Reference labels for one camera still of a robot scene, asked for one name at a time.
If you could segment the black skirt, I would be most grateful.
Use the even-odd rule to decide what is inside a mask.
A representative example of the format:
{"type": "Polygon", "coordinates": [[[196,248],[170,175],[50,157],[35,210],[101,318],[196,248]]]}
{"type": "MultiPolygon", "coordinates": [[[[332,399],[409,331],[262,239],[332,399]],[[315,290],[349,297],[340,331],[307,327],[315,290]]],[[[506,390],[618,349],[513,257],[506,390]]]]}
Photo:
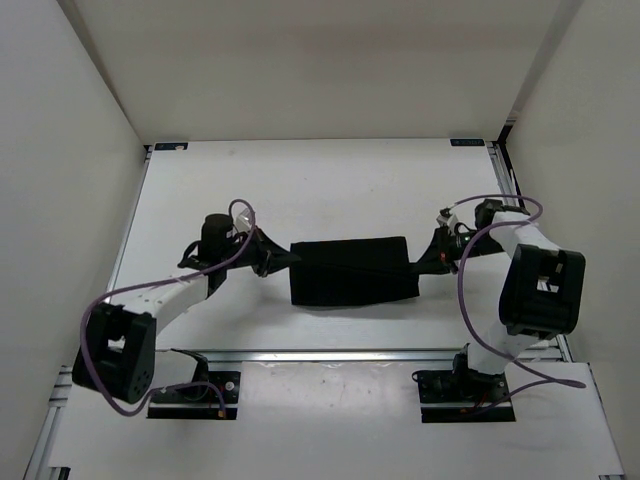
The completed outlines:
{"type": "Polygon", "coordinates": [[[360,307],[419,296],[402,236],[298,242],[291,252],[300,258],[289,268],[295,306],[360,307]]]}

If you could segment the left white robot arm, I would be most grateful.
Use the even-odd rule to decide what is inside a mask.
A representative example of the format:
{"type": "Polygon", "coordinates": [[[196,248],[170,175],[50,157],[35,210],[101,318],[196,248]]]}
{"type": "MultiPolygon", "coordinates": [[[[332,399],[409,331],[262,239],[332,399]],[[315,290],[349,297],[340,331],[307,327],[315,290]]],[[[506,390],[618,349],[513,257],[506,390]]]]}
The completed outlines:
{"type": "Polygon", "coordinates": [[[72,368],[74,384],[105,395],[110,401],[142,403],[157,392],[157,335],[187,310],[211,297],[226,281],[227,272],[250,268],[267,277],[300,261],[277,245],[245,211],[237,218],[211,214],[200,238],[178,263],[177,274],[114,294],[133,292],[120,304],[104,300],[89,308],[81,323],[81,346],[72,368]]]}

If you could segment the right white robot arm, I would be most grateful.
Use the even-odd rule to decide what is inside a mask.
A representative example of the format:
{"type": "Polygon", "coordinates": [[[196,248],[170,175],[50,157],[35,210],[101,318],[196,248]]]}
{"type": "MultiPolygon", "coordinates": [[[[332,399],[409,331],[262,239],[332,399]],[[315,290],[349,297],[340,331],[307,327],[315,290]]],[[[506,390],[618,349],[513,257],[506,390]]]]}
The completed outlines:
{"type": "Polygon", "coordinates": [[[431,244],[413,263],[418,275],[454,274],[458,305],[472,337],[455,356],[449,387],[470,400],[495,385],[509,364],[532,345],[571,333],[578,321],[585,257],[561,248],[538,228],[543,208],[529,213],[506,196],[475,196],[475,226],[458,221],[452,207],[441,210],[431,244]],[[464,295],[467,262],[504,253],[510,259],[498,302],[498,318],[484,332],[472,325],[464,295]]]}

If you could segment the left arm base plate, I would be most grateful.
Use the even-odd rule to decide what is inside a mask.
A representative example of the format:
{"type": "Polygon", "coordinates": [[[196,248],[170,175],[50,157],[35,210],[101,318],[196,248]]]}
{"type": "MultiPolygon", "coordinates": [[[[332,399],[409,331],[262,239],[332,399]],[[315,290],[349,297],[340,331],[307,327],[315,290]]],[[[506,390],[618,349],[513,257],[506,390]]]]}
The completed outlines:
{"type": "Polygon", "coordinates": [[[221,367],[197,367],[193,381],[205,381],[216,386],[222,396],[224,410],[220,408],[219,396],[206,386],[182,390],[167,390],[154,394],[148,403],[147,418],[156,420],[213,420],[233,421],[237,419],[241,392],[242,372],[221,367]]]}

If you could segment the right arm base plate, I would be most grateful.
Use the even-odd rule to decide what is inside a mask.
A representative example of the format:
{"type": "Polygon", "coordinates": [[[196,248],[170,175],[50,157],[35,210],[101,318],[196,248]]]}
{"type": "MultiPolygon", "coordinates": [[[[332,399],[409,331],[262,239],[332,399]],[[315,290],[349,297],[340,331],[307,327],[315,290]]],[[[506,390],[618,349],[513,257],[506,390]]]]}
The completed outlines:
{"type": "Polygon", "coordinates": [[[411,377],[418,387],[423,424],[516,421],[504,374],[488,382],[452,370],[417,370],[411,377]]]}

